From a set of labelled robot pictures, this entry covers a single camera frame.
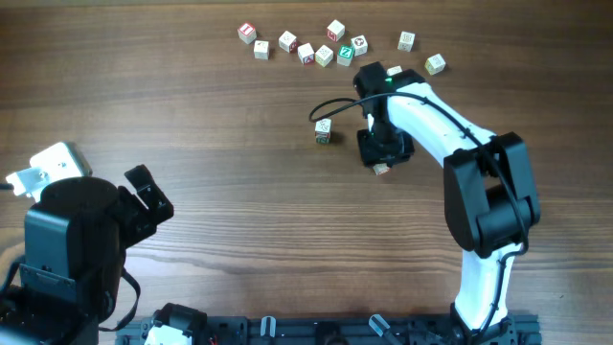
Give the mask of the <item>red U letter block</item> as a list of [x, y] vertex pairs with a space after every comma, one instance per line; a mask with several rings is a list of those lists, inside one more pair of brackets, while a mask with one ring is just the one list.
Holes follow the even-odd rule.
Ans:
[[388, 172], [390, 169], [391, 169], [391, 168], [390, 168], [390, 167], [389, 167], [387, 164], [385, 164], [385, 163], [382, 163], [382, 164], [375, 164], [375, 165], [373, 165], [373, 171], [375, 172], [375, 174], [376, 174], [376, 175], [382, 175], [382, 174], [385, 174], [385, 173], [387, 173], [387, 172]]

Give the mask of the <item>white block red sketch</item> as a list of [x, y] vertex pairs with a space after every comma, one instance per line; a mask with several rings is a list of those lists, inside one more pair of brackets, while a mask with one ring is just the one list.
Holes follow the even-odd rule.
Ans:
[[315, 123], [315, 137], [329, 139], [331, 133], [331, 119], [322, 119]]

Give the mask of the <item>white block green side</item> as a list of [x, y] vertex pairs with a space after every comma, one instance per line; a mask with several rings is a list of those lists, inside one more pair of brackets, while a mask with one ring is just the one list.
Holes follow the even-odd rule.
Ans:
[[329, 137], [324, 137], [324, 136], [317, 136], [315, 138], [316, 142], [318, 144], [328, 144], [329, 143]]

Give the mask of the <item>plain white wooden block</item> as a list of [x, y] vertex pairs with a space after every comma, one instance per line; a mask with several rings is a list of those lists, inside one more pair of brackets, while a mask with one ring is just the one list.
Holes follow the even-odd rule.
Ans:
[[254, 43], [254, 58], [269, 59], [269, 42], [265, 40], [256, 40]]

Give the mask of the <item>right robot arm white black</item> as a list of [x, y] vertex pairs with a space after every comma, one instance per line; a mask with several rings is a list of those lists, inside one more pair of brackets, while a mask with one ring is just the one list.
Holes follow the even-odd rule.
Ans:
[[501, 334], [512, 263], [528, 251], [529, 230], [540, 219], [524, 141], [474, 125], [413, 70], [388, 75], [375, 62], [352, 84], [368, 122], [357, 133], [365, 166], [392, 168], [420, 144], [443, 168], [445, 221], [463, 250], [454, 316], [469, 343]]

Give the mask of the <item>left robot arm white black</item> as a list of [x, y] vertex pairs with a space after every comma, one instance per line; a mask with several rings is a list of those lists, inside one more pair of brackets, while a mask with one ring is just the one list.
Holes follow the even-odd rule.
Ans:
[[25, 253], [1, 286], [4, 344], [96, 344], [114, 312], [129, 247], [171, 219], [173, 205], [139, 165], [132, 187], [92, 176], [45, 187], [24, 220]]

